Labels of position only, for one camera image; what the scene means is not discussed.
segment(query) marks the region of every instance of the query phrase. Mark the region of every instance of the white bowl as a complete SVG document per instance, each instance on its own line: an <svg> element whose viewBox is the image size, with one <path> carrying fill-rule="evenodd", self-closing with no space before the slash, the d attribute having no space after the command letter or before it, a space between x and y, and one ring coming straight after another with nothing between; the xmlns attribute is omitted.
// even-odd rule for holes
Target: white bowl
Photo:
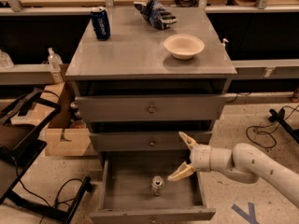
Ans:
<svg viewBox="0 0 299 224"><path fill-rule="evenodd" d="M171 35L164 41L165 48L180 60L188 60L203 51L204 42L193 35Z"/></svg>

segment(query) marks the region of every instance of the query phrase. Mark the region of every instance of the cabinet top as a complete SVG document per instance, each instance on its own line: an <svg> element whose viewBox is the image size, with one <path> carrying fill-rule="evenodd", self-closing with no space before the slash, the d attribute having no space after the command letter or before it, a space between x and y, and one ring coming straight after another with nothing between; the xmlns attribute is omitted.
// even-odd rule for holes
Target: cabinet top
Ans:
<svg viewBox="0 0 299 224"><path fill-rule="evenodd" d="M170 7L178 22L151 27L134 7L107 9L111 37L97 40L90 22L66 72L68 79L228 76L235 68L203 9ZM200 38L205 49L193 58L174 58L164 47L170 35Z"/></svg>

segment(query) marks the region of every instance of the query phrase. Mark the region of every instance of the drawer knob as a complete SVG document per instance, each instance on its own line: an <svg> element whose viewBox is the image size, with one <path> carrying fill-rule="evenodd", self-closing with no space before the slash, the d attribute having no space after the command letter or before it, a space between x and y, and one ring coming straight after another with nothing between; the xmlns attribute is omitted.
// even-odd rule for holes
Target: drawer knob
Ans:
<svg viewBox="0 0 299 224"><path fill-rule="evenodd" d="M150 114L153 114L153 113L155 113L156 111L157 111L157 109L156 109L154 106L151 105L151 106L149 107L149 113L150 113Z"/></svg>
<svg viewBox="0 0 299 224"><path fill-rule="evenodd" d="M149 142L149 145L154 147L157 144L157 142L154 139L151 139Z"/></svg>

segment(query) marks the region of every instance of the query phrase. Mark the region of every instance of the gray cabinet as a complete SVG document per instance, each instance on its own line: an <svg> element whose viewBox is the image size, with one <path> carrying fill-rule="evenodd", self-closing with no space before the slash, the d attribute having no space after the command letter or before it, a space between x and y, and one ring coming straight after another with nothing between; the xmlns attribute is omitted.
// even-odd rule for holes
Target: gray cabinet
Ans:
<svg viewBox="0 0 299 224"><path fill-rule="evenodd" d="M159 31L133 7L108 9L111 38L98 41L89 23L66 73L94 149L104 167L94 223L208 220L200 175L166 181L189 151L183 131L208 144L235 69L200 8L172 8L179 22ZM164 40L201 38L204 51L188 61L171 56ZM159 175L161 196L151 193Z"/></svg>

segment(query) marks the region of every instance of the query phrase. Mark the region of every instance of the white robotic arm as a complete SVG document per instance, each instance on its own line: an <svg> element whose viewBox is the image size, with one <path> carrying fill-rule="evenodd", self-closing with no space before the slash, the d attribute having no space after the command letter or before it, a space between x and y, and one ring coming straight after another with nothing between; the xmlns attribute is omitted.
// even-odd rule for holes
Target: white robotic arm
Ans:
<svg viewBox="0 0 299 224"><path fill-rule="evenodd" d="M179 133L189 148L190 164L183 162L168 181L178 181L194 172L216 171L234 181L254 183L263 178L299 208L299 174L287 169L258 148L237 144L233 150L199 145L186 133Z"/></svg>

